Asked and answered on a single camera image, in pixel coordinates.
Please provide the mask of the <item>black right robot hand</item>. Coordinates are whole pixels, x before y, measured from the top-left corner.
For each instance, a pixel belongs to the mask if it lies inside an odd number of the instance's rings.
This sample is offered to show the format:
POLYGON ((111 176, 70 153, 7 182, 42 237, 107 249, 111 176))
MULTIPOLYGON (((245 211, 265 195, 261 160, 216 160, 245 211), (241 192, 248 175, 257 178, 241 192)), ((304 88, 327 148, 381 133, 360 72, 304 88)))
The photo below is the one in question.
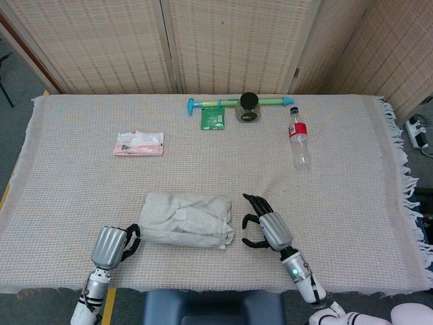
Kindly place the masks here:
POLYGON ((243 197, 251 204, 256 214, 249 213, 244 216, 242 229, 246 229, 249 222, 256 223, 260 226, 265 239, 260 242, 252 242, 247 238, 242 238, 242 242, 250 248, 271 248, 277 252, 291 247, 293 235, 282 216, 260 196, 243 194, 243 197))

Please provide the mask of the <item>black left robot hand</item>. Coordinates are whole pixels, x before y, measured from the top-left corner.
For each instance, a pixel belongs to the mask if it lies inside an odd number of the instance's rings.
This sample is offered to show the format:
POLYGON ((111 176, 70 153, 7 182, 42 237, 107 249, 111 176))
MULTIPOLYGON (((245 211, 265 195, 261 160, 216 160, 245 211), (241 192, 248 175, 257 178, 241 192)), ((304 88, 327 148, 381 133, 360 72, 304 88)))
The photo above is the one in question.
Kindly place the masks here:
POLYGON ((98 234, 91 260, 96 267, 111 271, 134 255, 140 242, 140 227, 136 223, 126 229, 104 226, 98 234))

